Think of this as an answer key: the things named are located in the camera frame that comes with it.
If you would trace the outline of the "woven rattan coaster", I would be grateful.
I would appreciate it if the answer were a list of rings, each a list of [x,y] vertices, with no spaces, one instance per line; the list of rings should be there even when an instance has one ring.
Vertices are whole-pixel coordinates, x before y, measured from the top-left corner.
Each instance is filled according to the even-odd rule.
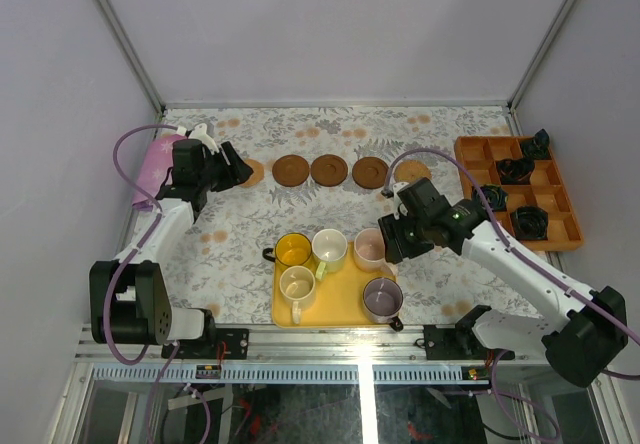
[[[406,160],[395,167],[396,182],[413,183],[421,178],[431,179],[432,173],[427,165],[418,160]]]
[[[259,161],[254,159],[246,159],[245,163],[252,169],[252,174],[249,179],[242,184],[243,188],[250,188],[264,179],[264,166]]]

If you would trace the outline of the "pink ceramic mug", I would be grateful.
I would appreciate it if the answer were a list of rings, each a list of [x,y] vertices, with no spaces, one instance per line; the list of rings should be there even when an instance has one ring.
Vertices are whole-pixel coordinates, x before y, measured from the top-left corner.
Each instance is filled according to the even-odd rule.
[[[354,261],[364,272],[382,272],[396,276],[397,267],[386,261],[385,243],[378,228],[367,228],[360,231],[354,240]]]

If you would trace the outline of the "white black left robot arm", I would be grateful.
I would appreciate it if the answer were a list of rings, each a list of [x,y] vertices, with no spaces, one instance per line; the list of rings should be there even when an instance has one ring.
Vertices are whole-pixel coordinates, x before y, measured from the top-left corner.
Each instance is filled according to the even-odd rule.
[[[96,342],[115,352],[119,344],[148,347],[180,341],[201,359],[217,351],[219,335],[212,313],[173,307],[162,267],[196,223],[208,194],[239,186],[252,174],[228,141],[215,151],[199,139],[173,144],[171,165],[152,201],[152,223],[114,259],[97,261],[90,269],[91,330]]]

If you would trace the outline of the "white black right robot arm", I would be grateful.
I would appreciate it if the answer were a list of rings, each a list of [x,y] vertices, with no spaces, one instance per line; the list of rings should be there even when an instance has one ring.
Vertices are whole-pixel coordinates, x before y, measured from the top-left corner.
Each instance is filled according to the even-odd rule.
[[[482,312],[456,333],[463,356],[478,358],[490,348],[532,352],[544,356],[563,379],[586,388],[626,347],[623,296],[562,273],[509,235],[489,208],[470,199],[450,204],[427,178],[382,193],[394,202],[393,213],[378,221],[388,262],[447,248],[510,285],[541,316]]]

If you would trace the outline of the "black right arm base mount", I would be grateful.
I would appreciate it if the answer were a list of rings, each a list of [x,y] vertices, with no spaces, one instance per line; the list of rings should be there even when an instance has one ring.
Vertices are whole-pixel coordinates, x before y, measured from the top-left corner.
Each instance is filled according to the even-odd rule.
[[[490,349],[480,343],[471,325],[424,325],[423,339],[428,360],[485,360],[490,354]]]

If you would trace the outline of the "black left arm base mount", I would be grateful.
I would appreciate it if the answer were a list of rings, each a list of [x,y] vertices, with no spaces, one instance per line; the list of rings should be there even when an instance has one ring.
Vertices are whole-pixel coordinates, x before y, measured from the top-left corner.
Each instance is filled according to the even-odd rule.
[[[237,327],[205,329],[205,335],[196,340],[181,340],[175,359],[187,360],[246,360],[250,330]]]

